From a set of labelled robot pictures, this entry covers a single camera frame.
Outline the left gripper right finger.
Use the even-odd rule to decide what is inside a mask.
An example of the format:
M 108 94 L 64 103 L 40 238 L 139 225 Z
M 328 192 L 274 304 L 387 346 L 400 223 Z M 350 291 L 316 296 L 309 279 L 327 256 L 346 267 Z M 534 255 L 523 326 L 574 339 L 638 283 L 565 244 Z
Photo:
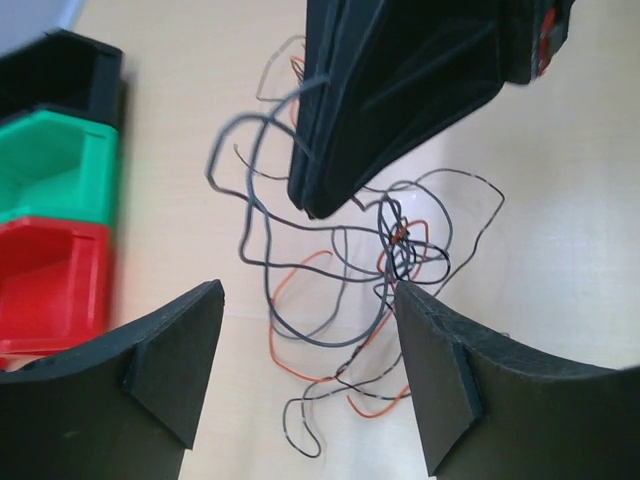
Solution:
M 639 371 L 531 348 L 403 282 L 401 351 L 429 475 L 635 479 Z

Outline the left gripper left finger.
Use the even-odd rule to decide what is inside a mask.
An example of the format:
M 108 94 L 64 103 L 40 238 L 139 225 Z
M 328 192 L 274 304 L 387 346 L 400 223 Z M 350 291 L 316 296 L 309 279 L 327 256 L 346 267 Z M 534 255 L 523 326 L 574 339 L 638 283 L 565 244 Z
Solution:
M 218 280 L 1 375 L 4 479 L 176 479 L 224 311 Z

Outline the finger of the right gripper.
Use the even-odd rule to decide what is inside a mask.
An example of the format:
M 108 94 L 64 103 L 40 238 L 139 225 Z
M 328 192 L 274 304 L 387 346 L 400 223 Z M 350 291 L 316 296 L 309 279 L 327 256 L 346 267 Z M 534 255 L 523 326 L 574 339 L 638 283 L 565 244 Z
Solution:
M 288 195 L 333 215 L 380 171 L 542 75 L 568 36 L 566 1 L 311 1 Z

